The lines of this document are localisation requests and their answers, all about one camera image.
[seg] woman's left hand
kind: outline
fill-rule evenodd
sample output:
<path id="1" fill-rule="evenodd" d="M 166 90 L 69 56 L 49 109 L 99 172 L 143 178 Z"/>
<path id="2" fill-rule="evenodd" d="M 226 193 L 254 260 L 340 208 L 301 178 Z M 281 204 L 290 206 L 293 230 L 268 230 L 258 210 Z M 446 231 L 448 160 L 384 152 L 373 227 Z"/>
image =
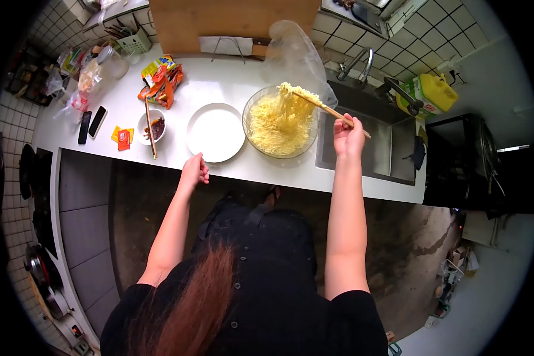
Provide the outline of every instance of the woman's left hand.
<path id="1" fill-rule="evenodd" d="M 198 153 L 184 163 L 178 190 L 192 194 L 199 182 L 209 184 L 209 168 L 201 156 L 202 153 Z"/>

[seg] white plate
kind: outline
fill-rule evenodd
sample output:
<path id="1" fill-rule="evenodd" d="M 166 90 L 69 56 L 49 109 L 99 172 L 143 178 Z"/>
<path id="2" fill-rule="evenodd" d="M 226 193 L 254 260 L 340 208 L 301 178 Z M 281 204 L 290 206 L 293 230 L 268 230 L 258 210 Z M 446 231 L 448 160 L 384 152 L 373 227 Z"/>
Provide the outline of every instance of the white plate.
<path id="1" fill-rule="evenodd" d="M 160 141 L 161 138 L 164 137 L 164 134 L 166 133 L 166 126 L 167 126 L 166 119 L 164 118 L 164 114 L 162 113 L 162 111 L 158 109 L 150 109 L 149 113 L 150 113 L 150 121 L 154 121 L 159 117 L 164 119 L 164 130 L 162 131 L 162 134 L 160 135 L 160 137 L 154 140 L 154 143 L 157 143 L 158 141 Z M 138 142 L 142 143 L 143 145 L 150 146 L 150 140 L 148 139 L 148 136 L 144 136 L 145 135 L 144 129 L 146 129 L 147 127 L 149 127 L 149 125 L 146 124 L 146 110 L 145 110 L 141 118 L 138 120 L 138 124 L 136 125 L 136 129 L 134 132 L 134 136 L 136 137 L 136 140 Z"/>
<path id="2" fill-rule="evenodd" d="M 188 122 L 186 144 L 192 154 L 217 163 L 235 155 L 245 141 L 241 114 L 231 105 L 213 103 L 198 109 Z"/>

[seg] wooden chopsticks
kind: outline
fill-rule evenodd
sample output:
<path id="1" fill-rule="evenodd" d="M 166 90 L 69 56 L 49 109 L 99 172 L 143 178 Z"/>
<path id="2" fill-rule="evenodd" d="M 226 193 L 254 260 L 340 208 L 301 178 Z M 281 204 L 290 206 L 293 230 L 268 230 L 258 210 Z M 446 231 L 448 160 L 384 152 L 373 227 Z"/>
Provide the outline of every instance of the wooden chopsticks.
<path id="1" fill-rule="evenodd" d="M 144 107 L 146 109 L 146 124 L 149 125 L 150 148 L 152 148 L 152 156 L 156 160 L 158 157 L 157 147 L 154 144 L 154 134 L 152 133 L 152 125 L 150 124 L 149 99 L 147 97 L 144 97 Z"/>
<path id="2" fill-rule="evenodd" d="M 316 101 L 312 100 L 311 98 L 306 97 L 303 94 L 300 94 L 300 93 L 297 93 L 297 92 L 293 92 L 293 94 L 296 95 L 296 96 L 302 97 L 303 99 L 305 99 L 309 103 L 311 103 L 311 104 L 321 108 L 322 110 L 328 112 L 330 115 L 334 116 L 335 118 L 341 119 L 342 121 L 344 121 L 350 127 L 352 127 L 352 128 L 354 127 L 354 123 L 352 121 L 350 121 L 349 119 L 345 118 L 344 115 L 342 115 L 341 113 L 337 112 L 336 110 L 329 108 L 325 104 L 319 104 Z M 372 138 L 372 136 L 370 136 L 370 134 L 366 130 L 363 130 L 363 131 L 364 131 L 364 136 L 368 137 L 369 139 Z"/>

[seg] yellow cooking oil bottle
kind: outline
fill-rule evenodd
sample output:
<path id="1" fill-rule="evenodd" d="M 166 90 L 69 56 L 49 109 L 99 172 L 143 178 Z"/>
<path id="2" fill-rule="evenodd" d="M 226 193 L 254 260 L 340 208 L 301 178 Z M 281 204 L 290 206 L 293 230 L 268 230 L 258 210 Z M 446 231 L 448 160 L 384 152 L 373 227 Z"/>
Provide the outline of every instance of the yellow cooking oil bottle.
<path id="1" fill-rule="evenodd" d="M 449 87 L 445 81 L 443 73 L 441 76 L 421 74 L 411 82 L 402 85 L 401 88 L 414 99 L 423 101 L 423 107 L 419 109 L 416 118 L 425 119 L 447 112 L 459 99 L 455 90 Z M 404 110 L 409 115 L 406 109 L 409 103 L 398 93 L 396 93 L 396 102 L 399 109 Z"/>

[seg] woman's right hand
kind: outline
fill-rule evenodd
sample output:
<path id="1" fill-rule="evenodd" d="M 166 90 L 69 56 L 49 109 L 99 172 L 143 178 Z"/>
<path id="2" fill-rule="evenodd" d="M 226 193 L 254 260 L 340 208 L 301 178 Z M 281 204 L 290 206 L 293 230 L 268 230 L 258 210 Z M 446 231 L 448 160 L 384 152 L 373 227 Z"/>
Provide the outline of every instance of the woman's right hand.
<path id="1" fill-rule="evenodd" d="M 209 184 L 209 168 L 206 166 L 202 153 L 189 158 L 182 168 L 178 190 L 192 195 L 199 182 Z"/>
<path id="2" fill-rule="evenodd" d="M 337 118 L 334 122 L 334 150 L 336 151 L 336 158 L 352 157 L 360 159 L 365 142 L 362 123 L 358 118 L 352 117 L 350 114 L 344 114 L 344 117 L 354 123 L 354 128 L 351 128 L 340 118 Z"/>

